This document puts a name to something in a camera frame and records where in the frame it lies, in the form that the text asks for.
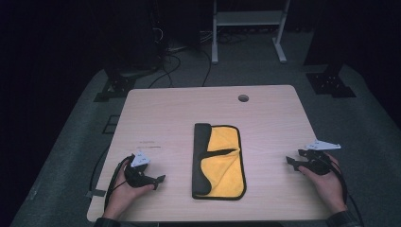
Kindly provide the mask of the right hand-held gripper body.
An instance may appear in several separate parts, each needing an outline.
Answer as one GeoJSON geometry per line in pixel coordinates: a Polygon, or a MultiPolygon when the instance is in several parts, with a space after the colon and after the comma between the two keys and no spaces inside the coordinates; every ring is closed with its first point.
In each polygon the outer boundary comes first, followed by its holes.
{"type": "Polygon", "coordinates": [[[307,159],[305,167],[318,175],[325,175],[330,172],[331,159],[324,153],[325,150],[340,149],[340,144],[332,144],[321,140],[305,146],[304,150],[311,150],[312,157],[307,159]]]}

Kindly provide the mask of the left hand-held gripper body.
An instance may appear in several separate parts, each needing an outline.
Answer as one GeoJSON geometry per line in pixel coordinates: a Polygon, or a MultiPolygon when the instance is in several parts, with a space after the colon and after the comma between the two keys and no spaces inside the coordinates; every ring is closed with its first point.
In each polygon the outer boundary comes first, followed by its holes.
{"type": "Polygon", "coordinates": [[[142,151],[129,157],[129,163],[124,170],[125,178],[129,186],[136,188],[149,184],[156,184],[156,179],[145,174],[149,163],[150,159],[142,151]]]}

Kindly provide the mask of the yellow and black cloth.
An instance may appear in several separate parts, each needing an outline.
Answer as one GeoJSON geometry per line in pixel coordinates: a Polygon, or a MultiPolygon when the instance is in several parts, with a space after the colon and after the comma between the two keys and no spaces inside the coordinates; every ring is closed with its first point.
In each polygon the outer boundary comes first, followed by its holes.
{"type": "Polygon", "coordinates": [[[194,128],[192,198],[238,201],[247,189],[240,132],[230,125],[194,128]]]}

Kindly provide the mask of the person's left hand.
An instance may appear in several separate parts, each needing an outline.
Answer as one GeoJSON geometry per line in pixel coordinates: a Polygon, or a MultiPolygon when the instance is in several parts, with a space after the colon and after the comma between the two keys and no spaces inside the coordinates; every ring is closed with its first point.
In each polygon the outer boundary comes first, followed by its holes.
{"type": "Polygon", "coordinates": [[[126,160],[121,164],[114,181],[113,192],[109,197],[108,205],[102,215],[104,218],[119,220],[136,199],[154,188],[153,184],[144,185],[142,187],[131,187],[126,183],[124,168],[129,162],[129,160],[126,160]]]}

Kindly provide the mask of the person's right hand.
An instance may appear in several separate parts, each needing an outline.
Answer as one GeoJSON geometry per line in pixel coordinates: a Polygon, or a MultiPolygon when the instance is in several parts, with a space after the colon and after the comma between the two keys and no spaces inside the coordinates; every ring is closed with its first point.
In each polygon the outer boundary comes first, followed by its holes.
{"type": "Polygon", "coordinates": [[[317,175],[304,166],[299,166],[298,169],[313,182],[317,193],[332,215],[348,210],[343,199],[341,182],[333,171],[317,175]]]}

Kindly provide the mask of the grey tape strip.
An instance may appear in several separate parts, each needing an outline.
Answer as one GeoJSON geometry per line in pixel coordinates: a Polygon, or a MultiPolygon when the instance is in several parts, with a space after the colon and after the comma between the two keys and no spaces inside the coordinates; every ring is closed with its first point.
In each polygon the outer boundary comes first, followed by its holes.
{"type": "Polygon", "coordinates": [[[89,190],[86,193],[86,197],[91,199],[92,197],[104,197],[106,194],[106,192],[104,190],[97,190],[97,189],[93,189],[93,190],[89,190]]]}

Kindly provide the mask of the black stand base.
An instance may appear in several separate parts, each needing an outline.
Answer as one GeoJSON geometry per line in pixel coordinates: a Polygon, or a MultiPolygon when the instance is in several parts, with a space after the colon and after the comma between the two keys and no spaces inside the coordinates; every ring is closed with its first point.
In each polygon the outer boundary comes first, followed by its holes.
{"type": "Polygon", "coordinates": [[[107,102],[111,98],[126,97],[134,88],[135,77],[122,77],[118,80],[107,80],[102,91],[96,94],[94,102],[107,102]]]}
{"type": "Polygon", "coordinates": [[[356,97],[353,90],[346,86],[339,76],[307,73],[306,77],[317,95],[331,95],[334,98],[356,97]]]}

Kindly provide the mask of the white metal stand frame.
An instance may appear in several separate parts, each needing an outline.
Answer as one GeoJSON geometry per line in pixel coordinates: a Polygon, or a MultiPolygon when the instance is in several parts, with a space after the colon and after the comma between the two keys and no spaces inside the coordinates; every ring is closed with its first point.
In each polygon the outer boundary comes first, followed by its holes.
{"type": "Polygon", "coordinates": [[[221,26],[278,26],[278,32],[272,38],[278,60],[286,63],[287,57],[281,45],[288,9],[291,0],[285,0],[281,10],[264,11],[218,11],[217,0],[214,0],[211,63],[218,63],[218,28],[221,26]]]}

